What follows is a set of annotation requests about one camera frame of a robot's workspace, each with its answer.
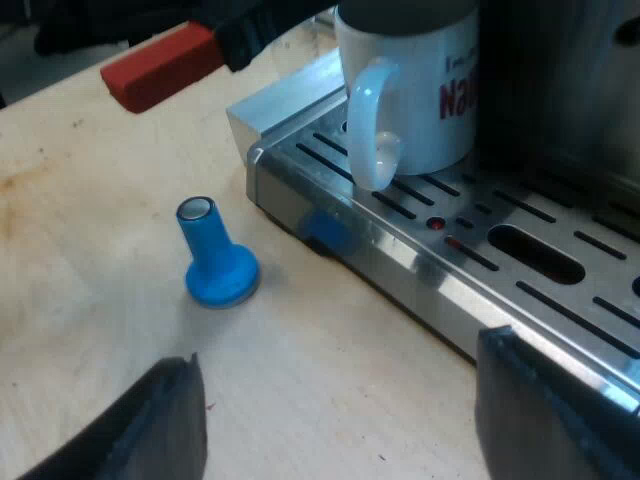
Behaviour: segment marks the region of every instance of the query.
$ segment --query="slot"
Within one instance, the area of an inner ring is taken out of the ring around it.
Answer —
[[[640,235],[638,235],[637,233],[632,232],[631,230],[628,230],[627,228],[615,224],[610,220],[607,220],[606,218],[600,216],[600,215],[595,215],[593,217],[593,221],[602,225],[603,227],[608,228],[609,230],[616,232],[618,235],[622,235],[623,237],[628,238],[629,240],[632,240],[636,243],[640,243]]]
[[[584,267],[577,261],[511,225],[493,227],[489,231],[489,243],[562,285],[580,283],[586,275]]]
[[[476,210],[484,213],[485,215],[491,215],[491,212],[493,212],[493,210],[487,207],[484,203],[476,203],[474,207],[476,207]]]
[[[478,262],[480,265],[482,265],[483,267],[491,270],[492,272],[497,272],[498,270],[500,270],[500,267],[498,267],[495,263],[493,263],[492,261],[486,259],[485,257],[480,255],[476,251],[470,249],[464,243],[460,242],[459,240],[457,240],[456,238],[452,237],[451,235],[446,237],[444,239],[444,241],[451,248],[455,248],[460,253],[463,253],[464,255],[469,257],[471,260],[474,260],[474,261]]]
[[[392,180],[391,181],[391,185],[396,187],[398,190],[403,191],[407,195],[411,195],[413,198],[415,198],[419,202],[424,203],[425,205],[427,205],[429,207],[431,207],[431,206],[433,206],[435,204],[435,202],[433,200],[431,200],[429,197],[424,196],[423,194],[421,194],[417,190],[414,190],[413,188],[411,188],[409,185],[407,185],[405,183],[402,183],[400,180],[396,180],[396,179]]]
[[[420,175],[420,178],[423,179],[425,182],[430,183],[434,187],[439,188],[443,192],[448,193],[452,197],[459,197],[460,196],[460,192],[457,191],[455,188],[452,188],[449,185],[447,185],[445,183],[442,183],[440,180],[436,180],[435,178],[431,177],[430,175]]]
[[[458,225],[462,225],[464,228],[470,230],[473,228],[473,223],[471,223],[469,220],[467,220],[464,217],[458,217],[456,218],[456,223]]]
[[[372,192],[371,196],[373,198],[375,198],[376,200],[379,200],[380,202],[384,203],[387,207],[393,208],[396,212],[398,212],[400,215],[408,218],[409,220],[415,220],[416,219],[416,214],[415,213],[413,213],[410,210],[407,210],[402,205],[400,205],[398,202],[390,199],[386,195],[383,195],[380,192]]]
[[[620,213],[624,213],[625,215],[628,215],[629,217],[633,218],[634,220],[640,220],[640,212],[634,210],[631,207],[627,207],[626,205],[623,205],[620,202],[609,202],[609,205],[614,210],[617,210]]]
[[[508,202],[516,207],[523,209],[526,212],[529,212],[532,215],[535,215],[536,217],[540,218],[541,220],[544,220],[545,222],[556,223],[556,219],[551,215],[549,215],[548,213],[544,213],[542,210],[539,210],[536,207],[533,207],[528,203],[523,202],[522,200],[518,200],[517,198],[512,197],[511,195],[503,192],[502,190],[495,190],[493,194],[496,197],[501,198],[505,202]]]
[[[630,325],[633,325],[636,328],[640,328],[640,320],[631,315],[630,313],[621,310],[616,307],[613,303],[607,302],[604,298],[601,297],[593,297],[593,303],[598,305],[599,307],[604,308],[609,313],[614,314],[616,317],[624,320]]]
[[[473,175],[469,175],[468,173],[462,174],[462,180],[470,185],[475,185],[476,183],[478,183],[476,177],[474,177]]]
[[[553,173],[550,170],[540,168],[538,169],[538,175],[548,180],[552,180],[558,185],[562,185],[563,187],[568,188],[569,190],[573,190],[574,192],[579,193],[580,195],[587,195],[589,193],[589,191],[582,185],[572,180],[569,180],[568,178],[563,177],[562,175]]]
[[[331,140],[328,137],[325,137],[324,135],[322,135],[321,133],[314,133],[313,137],[320,140],[322,143],[324,143],[325,145],[327,145],[328,147],[333,148],[336,152],[341,153],[342,155],[344,155],[345,157],[347,155],[349,155],[349,152],[347,152],[347,149],[344,148],[342,145],[338,145],[336,142],[334,142],[333,140]]]
[[[581,232],[580,230],[576,230],[575,232],[573,232],[573,235],[576,238],[579,238],[580,240],[582,240],[583,242],[587,242],[589,245],[592,245],[596,248],[599,248],[600,250],[602,250],[605,253],[608,253],[609,255],[611,255],[612,257],[617,258],[618,260],[626,260],[627,256],[622,253],[619,250],[616,250],[615,248],[607,245],[604,242],[601,242],[600,240],[592,237],[591,235],[587,235],[584,232]]]
[[[620,350],[621,352],[623,352],[627,356],[629,356],[629,357],[631,357],[631,358],[633,358],[635,360],[640,358],[640,352],[638,352],[638,350],[636,350],[635,348],[633,348],[633,347],[627,345],[626,343],[618,340],[613,335],[605,332],[600,327],[598,327],[598,326],[594,325],[593,323],[589,322],[588,320],[582,318],[580,315],[578,315],[577,313],[569,310],[567,307],[565,307],[563,305],[560,305],[558,302],[556,302],[552,298],[546,296],[544,293],[536,290],[535,288],[533,288],[532,286],[528,285],[527,283],[519,281],[519,282],[516,283],[516,287],[518,287],[520,290],[522,290],[526,294],[532,296],[536,300],[544,303],[546,306],[548,306],[551,309],[555,310],[560,315],[562,315],[562,316],[566,317],[567,319],[571,320],[576,325],[578,325],[578,326],[584,328],[585,330],[593,333],[595,336],[597,336],[601,340],[605,341],[606,343],[608,343],[612,347],[616,348],[617,350]]]
[[[537,193],[541,197],[544,197],[546,199],[551,200],[552,202],[557,203],[558,205],[561,205],[566,208],[573,208],[573,205],[570,202],[568,202],[564,198],[561,198],[559,195],[556,195],[555,193],[547,189],[541,188],[537,185],[534,185],[533,183],[526,182],[526,181],[521,182],[520,185],[522,185],[527,190],[531,190],[532,192]]]
[[[298,143],[296,144],[296,147],[298,148],[298,150],[303,151],[304,153],[306,153],[307,155],[309,155],[311,158],[313,158],[314,160],[317,160],[318,162],[320,162],[321,164],[323,164],[325,167],[330,168],[331,170],[333,170],[334,172],[336,172],[338,175],[340,175],[341,177],[346,178],[347,180],[349,180],[351,183],[353,182],[353,177],[351,176],[351,174],[349,172],[347,172],[346,170],[344,170],[343,168],[340,168],[339,166],[337,166],[335,163],[333,163],[332,161],[324,158],[322,155],[320,155],[318,152],[314,152],[313,150],[311,150],[309,147],[307,147],[306,145],[303,145],[302,143]]]

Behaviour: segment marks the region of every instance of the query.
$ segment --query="stainless steel drip tray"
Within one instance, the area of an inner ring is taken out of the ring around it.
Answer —
[[[251,200],[470,355],[481,328],[510,324],[637,413],[638,197],[538,158],[497,162],[480,152],[436,174],[363,191],[349,173],[345,118],[338,102],[256,144],[248,155]]]

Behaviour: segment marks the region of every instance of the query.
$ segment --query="white mug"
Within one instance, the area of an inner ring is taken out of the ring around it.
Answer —
[[[431,3],[446,9],[456,2]],[[350,93],[347,147],[355,183],[382,190],[396,174],[431,173],[462,159],[475,138],[477,8],[408,35],[354,28],[341,8],[335,28]]]

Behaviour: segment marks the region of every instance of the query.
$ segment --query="black object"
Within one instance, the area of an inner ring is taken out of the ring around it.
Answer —
[[[625,47],[640,45],[640,17],[632,18],[618,27],[615,39]]]
[[[195,20],[216,31],[231,71],[335,0],[57,0],[35,39],[40,55],[128,40]]]
[[[20,480],[199,480],[207,459],[194,354],[156,363],[100,417]]]
[[[640,478],[634,414],[510,327],[480,333],[477,362],[476,428],[493,480]]]

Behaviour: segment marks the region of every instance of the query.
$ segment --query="red light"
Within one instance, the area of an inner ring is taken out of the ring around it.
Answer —
[[[427,227],[431,230],[442,230],[446,224],[447,222],[442,217],[431,217],[427,220]]]

